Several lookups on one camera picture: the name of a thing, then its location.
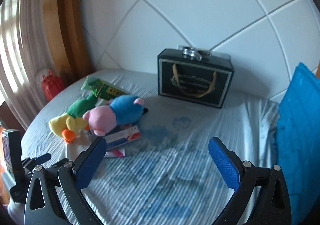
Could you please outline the yellow duck plush green suit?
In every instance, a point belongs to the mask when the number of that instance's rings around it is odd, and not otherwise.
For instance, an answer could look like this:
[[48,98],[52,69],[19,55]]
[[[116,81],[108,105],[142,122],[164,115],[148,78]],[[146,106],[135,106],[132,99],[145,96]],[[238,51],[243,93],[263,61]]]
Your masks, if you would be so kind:
[[56,136],[61,137],[66,143],[72,143],[80,130],[88,130],[88,122],[82,116],[95,108],[98,98],[90,94],[85,98],[76,100],[67,111],[49,122],[49,128]]

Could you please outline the red white small box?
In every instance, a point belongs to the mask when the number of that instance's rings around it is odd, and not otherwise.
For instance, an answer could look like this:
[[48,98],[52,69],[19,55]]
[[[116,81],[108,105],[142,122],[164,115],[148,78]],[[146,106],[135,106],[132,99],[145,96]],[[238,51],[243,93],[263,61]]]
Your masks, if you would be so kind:
[[123,146],[129,142],[141,138],[141,133],[138,126],[131,126],[127,129],[115,128],[113,131],[109,132],[104,136],[107,143],[107,150]]

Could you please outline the pig plush blue shirt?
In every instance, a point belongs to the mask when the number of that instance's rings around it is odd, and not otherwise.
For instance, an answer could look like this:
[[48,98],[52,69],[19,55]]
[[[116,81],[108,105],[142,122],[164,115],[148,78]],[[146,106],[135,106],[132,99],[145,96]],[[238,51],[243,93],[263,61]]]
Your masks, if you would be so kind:
[[135,95],[121,95],[108,105],[95,107],[83,114],[89,128],[97,136],[104,136],[117,126],[137,122],[148,109],[143,99]]

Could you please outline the green medicine box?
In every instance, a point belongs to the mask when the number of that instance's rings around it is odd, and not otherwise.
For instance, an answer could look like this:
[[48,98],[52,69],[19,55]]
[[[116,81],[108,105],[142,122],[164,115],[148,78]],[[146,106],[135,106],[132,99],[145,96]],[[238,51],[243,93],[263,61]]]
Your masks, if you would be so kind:
[[125,90],[116,87],[115,85],[102,79],[87,76],[82,87],[82,90],[91,91],[97,98],[109,101],[121,95],[128,95]]

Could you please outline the red bag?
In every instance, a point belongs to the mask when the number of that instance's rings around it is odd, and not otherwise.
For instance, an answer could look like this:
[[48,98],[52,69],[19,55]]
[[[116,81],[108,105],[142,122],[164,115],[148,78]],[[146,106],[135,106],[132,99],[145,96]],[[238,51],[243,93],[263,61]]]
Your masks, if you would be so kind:
[[49,70],[47,76],[42,75],[41,88],[46,99],[51,101],[61,91],[63,91],[66,86],[61,77],[55,75],[52,70]]

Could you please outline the blue plastic storage crate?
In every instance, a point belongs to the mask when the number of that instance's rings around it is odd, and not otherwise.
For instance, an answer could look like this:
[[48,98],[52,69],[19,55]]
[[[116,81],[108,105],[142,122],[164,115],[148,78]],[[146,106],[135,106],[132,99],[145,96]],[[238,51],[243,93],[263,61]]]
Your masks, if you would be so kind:
[[319,198],[319,79],[299,63],[277,121],[277,163],[284,173],[292,224],[299,224]]

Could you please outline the white blue bed sheet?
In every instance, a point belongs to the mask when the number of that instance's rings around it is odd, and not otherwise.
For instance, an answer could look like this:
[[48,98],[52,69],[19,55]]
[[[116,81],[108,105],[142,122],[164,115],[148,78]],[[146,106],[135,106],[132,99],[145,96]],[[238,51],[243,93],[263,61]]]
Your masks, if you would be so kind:
[[84,196],[104,224],[211,224],[231,198],[208,152],[219,137],[241,159],[270,168],[278,104],[230,91],[222,109],[157,94],[157,76],[125,70],[94,74],[143,98],[141,138],[125,156],[101,162]]

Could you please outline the white curtain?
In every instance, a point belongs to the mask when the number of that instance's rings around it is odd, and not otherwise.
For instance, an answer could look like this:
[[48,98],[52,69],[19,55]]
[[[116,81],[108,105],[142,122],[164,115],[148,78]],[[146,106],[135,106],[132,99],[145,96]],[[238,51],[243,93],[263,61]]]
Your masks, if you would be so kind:
[[1,3],[1,97],[27,129],[47,100],[42,70],[54,69],[44,29],[42,0]]

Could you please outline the dark green gift box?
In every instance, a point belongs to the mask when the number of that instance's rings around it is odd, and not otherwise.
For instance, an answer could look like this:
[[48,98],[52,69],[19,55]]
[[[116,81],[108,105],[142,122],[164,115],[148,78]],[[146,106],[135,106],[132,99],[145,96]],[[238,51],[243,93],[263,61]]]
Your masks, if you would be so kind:
[[158,94],[221,109],[231,86],[231,56],[211,51],[201,61],[178,49],[164,49],[157,56]]

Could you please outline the metal clasp on box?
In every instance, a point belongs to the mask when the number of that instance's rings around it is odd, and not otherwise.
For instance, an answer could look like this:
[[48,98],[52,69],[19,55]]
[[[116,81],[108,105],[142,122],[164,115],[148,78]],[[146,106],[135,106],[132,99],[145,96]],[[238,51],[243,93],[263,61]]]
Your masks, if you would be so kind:
[[212,55],[211,51],[209,50],[204,50],[204,49],[196,48],[193,46],[179,45],[178,50],[180,50],[184,56],[190,57],[197,61],[207,59]]

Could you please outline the wooden door frame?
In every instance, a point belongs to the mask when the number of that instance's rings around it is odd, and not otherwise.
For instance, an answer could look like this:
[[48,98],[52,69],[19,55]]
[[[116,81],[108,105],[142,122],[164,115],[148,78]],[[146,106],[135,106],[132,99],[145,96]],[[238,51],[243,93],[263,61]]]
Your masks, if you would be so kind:
[[42,0],[44,29],[54,68],[66,85],[93,73],[82,31],[79,0]]

